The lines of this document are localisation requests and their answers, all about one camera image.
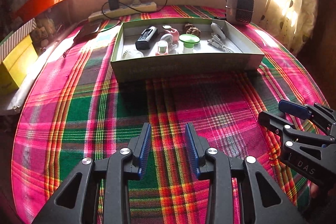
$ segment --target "portable speaker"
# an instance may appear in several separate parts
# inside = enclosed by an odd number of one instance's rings
[[[226,0],[226,20],[231,24],[248,25],[253,7],[254,0]]]

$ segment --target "open box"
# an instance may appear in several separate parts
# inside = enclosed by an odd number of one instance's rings
[[[219,25],[226,35],[226,45],[234,53],[224,52],[208,44],[211,39],[211,23]],[[155,56],[157,42],[165,34],[163,25],[170,25],[183,34],[184,24],[193,24],[201,31],[196,53],[169,54]],[[142,58],[122,60],[125,50],[136,49],[135,42],[148,27],[155,26],[159,31],[156,39],[150,42],[151,49],[141,51]],[[177,52],[181,52],[183,43],[179,42]],[[160,18],[125,22],[121,25],[113,49],[111,66],[118,83],[141,79],[190,75],[219,71],[255,70],[264,57],[263,52],[239,30],[226,21],[200,18]]]

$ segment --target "white lid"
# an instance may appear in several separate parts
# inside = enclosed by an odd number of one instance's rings
[[[168,42],[166,40],[160,40],[158,43],[157,43],[157,46],[158,47],[168,47]]]
[[[143,53],[138,50],[126,50],[121,57],[121,60],[133,59],[143,57]]]

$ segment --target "yellow box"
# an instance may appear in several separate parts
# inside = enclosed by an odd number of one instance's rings
[[[37,54],[28,34],[0,64],[0,95],[17,90],[36,60]]]

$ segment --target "green lid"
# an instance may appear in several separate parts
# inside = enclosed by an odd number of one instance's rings
[[[192,34],[181,34],[179,39],[183,43],[189,43],[189,44],[197,44],[200,41],[199,37]]]

